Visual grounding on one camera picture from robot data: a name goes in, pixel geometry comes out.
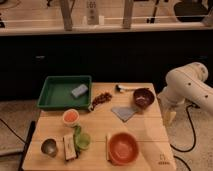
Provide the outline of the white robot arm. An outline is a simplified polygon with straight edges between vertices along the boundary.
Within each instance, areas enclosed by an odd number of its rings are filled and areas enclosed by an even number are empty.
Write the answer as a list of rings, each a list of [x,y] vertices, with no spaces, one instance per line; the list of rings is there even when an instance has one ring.
[[[205,84],[207,78],[208,69],[200,62],[172,69],[166,74],[166,86],[157,95],[165,126],[172,123],[176,116],[175,108],[186,99],[213,114],[213,88]]]

